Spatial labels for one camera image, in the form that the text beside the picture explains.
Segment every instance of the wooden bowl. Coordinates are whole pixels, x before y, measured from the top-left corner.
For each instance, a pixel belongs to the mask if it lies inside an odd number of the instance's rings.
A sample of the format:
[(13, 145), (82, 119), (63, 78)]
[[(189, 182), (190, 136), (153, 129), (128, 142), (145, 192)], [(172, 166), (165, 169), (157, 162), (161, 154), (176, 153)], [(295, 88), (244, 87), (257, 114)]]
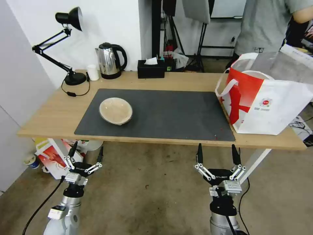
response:
[(127, 101), (112, 97), (101, 102), (99, 113), (107, 122), (121, 126), (131, 119), (133, 109)]

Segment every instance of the black tissue box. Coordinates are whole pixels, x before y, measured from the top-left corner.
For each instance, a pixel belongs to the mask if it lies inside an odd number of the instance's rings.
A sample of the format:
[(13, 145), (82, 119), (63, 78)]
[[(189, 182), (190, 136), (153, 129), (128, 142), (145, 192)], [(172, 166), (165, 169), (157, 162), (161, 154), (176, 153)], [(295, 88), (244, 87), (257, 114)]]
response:
[(157, 60), (157, 65), (145, 65), (145, 60), (138, 60), (138, 78), (164, 78), (165, 65), (163, 60)]

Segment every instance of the lamp arm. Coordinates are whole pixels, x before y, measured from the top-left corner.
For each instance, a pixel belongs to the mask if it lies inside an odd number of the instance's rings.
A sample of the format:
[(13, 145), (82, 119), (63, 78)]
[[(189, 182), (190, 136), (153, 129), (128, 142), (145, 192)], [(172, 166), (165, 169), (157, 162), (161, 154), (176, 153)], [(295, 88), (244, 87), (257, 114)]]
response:
[[(62, 64), (61, 62), (58, 62), (56, 61), (55, 59), (51, 58), (50, 56), (48, 56), (47, 54), (44, 53), (44, 50), (48, 49), (49, 47), (52, 47), (53, 45), (59, 43), (60, 41), (68, 38), (71, 36), (71, 30), (70, 28), (66, 27), (64, 28), (61, 32), (57, 33), (56, 35), (52, 36), (51, 38), (43, 41), (42, 43), (38, 44), (38, 45), (35, 45), (33, 46), (33, 52), (37, 53), (38, 55), (44, 57), (45, 59), (47, 59), (48, 61), (54, 63), (55, 65), (57, 65), (58, 67), (60, 67), (61, 69), (64, 69), (66, 72), (68, 72), (69, 74), (72, 74), (73, 73), (73, 70), (71, 67), (68, 67), (64, 64)], [(59, 39), (58, 41), (56, 42), (53, 42), (51, 44), (49, 44), (48, 46), (44, 47), (44, 48), (41, 48), (42, 46), (44, 46), (47, 42), (49, 42), (50, 40), (52, 40), (53, 38), (59, 36), (60, 34), (62, 33), (65, 33), (66, 35)]]

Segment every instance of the wooden table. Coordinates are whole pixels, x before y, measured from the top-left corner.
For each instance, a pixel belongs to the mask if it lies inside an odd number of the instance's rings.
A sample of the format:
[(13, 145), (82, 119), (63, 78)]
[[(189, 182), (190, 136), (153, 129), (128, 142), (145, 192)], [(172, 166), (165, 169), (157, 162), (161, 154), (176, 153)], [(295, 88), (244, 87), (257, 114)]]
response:
[[(133, 138), (115, 136), (85, 136), (75, 135), (80, 120), (91, 103), (99, 88), (111, 89), (139, 89), (139, 90), (179, 90), (179, 91), (214, 91), (216, 83), (220, 78), (219, 73), (165, 73), (164, 79), (138, 79), (137, 72), (124, 71), (122, 76), (114, 80), (100, 78), (91, 81), (90, 91), (81, 97), (70, 97), (60, 88), (49, 97), (47, 102), (32, 116), (32, 118), (19, 130), (19, 136), (48, 137), (67, 139), (90, 139), (119, 142), (140, 142), (158, 144), (182, 144), (198, 145), (202, 143), (207, 146), (230, 147), (235, 144), (242, 148), (259, 149), (246, 164), (247, 175), (255, 169), (261, 160), (271, 149), (305, 150), (303, 144), (291, 128), (286, 128), (281, 134), (258, 135), (237, 134), (234, 129), (234, 142), (206, 141), (206, 140), (180, 140), (180, 139), (155, 139), (155, 138)], [(78, 86), (64, 85), (66, 91), (83, 94), (88, 89), (88, 84)]]

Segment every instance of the lamp shade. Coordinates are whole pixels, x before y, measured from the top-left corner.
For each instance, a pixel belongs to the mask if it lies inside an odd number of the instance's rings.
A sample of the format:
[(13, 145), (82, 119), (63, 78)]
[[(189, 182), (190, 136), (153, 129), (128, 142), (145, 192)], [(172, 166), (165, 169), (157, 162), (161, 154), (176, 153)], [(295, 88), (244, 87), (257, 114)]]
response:
[(55, 19), (60, 24), (70, 24), (75, 29), (82, 31), (82, 12), (79, 7), (73, 8), (69, 13), (58, 12), (55, 14)]

